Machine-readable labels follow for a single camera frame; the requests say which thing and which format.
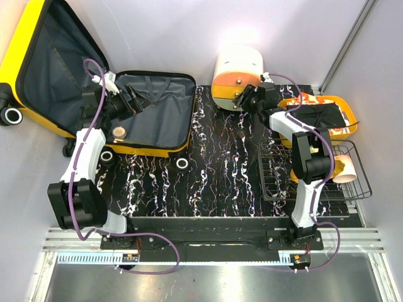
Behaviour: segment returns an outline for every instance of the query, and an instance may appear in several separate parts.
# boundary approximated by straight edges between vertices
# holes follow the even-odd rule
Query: orange item in basket
[[[332,140],[345,140],[347,139],[352,133],[357,130],[358,125],[356,124],[357,120],[351,111],[350,107],[348,106],[347,102],[338,96],[313,96],[307,93],[302,93],[302,104],[303,105],[318,105],[318,104],[329,104],[329,103],[336,103],[339,106],[340,112],[346,122],[347,127],[344,128],[333,128],[329,129],[330,138]],[[284,99],[282,100],[278,106],[282,108],[287,108],[288,105],[299,105],[300,104],[300,97],[292,98],[292,99]],[[291,148],[292,143],[285,139],[282,135],[280,135],[282,139],[281,143],[287,147]],[[338,145],[341,142],[333,141],[333,145]]]

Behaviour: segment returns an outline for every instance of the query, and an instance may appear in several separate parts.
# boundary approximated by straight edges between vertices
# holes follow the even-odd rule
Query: white cylindrical container
[[[215,63],[212,96],[217,106],[232,111],[232,101],[248,84],[257,86],[263,74],[263,57],[254,48],[234,45],[224,49]]]

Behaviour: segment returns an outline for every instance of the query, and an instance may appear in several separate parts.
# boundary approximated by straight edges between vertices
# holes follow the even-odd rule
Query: suitcase wheel
[[[23,114],[13,107],[5,107],[0,112],[0,124],[2,126],[15,126],[23,121]]]
[[[76,146],[75,138],[66,138],[67,143],[63,146],[63,156],[64,157],[72,157],[74,152],[74,147]]]
[[[180,172],[186,172],[189,170],[189,160],[185,157],[179,157],[175,160],[175,167]]]
[[[99,156],[99,161],[104,167],[111,167],[115,163],[116,154],[110,147],[104,147],[102,149],[101,155]]]

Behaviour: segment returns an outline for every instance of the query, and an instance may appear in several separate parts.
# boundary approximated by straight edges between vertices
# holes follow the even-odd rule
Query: suitcase lid
[[[109,69],[102,51],[64,0],[31,0],[0,67],[0,93],[12,93],[21,105],[73,134],[83,105],[82,88],[98,87],[84,71],[86,58]]]

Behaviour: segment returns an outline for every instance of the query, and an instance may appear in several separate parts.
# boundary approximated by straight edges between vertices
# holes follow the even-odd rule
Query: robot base
[[[320,231],[316,230],[315,235],[305,237],[303,240],[294,241],[293,244],[288,242],[286,230],[270,230],[266,232],[269,250],[307,250],[308,243],[310,250],[323,250],[323,241]]]

